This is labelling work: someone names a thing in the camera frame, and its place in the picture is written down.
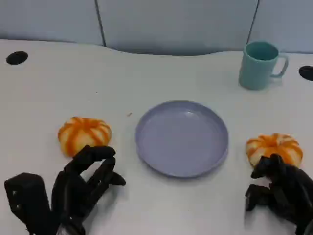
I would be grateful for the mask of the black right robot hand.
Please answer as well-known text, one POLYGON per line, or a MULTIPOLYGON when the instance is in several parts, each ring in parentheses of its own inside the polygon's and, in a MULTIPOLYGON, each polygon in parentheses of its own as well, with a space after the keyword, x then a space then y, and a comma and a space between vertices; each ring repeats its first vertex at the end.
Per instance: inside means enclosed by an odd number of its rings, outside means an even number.
POLYGON ((303 170, 287 164, 278 154, 262 156, 251 174, 252 179, 266 177, 269 186, 250 184, 245 211, 268 207, 276 216, 296 226, 296 235, 313 233, 313 180, 303 170))

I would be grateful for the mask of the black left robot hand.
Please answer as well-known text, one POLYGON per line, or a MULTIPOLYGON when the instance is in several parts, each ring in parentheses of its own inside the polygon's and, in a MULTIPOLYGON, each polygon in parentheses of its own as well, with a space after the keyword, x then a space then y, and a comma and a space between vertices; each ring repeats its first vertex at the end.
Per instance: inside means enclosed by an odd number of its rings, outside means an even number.
POLYGON ((86 145, 59 172, 53 186, 52 211, 61 218, 83 222, 110 185, 124 186, 114 172, 115 150, 109 146, 86 145))

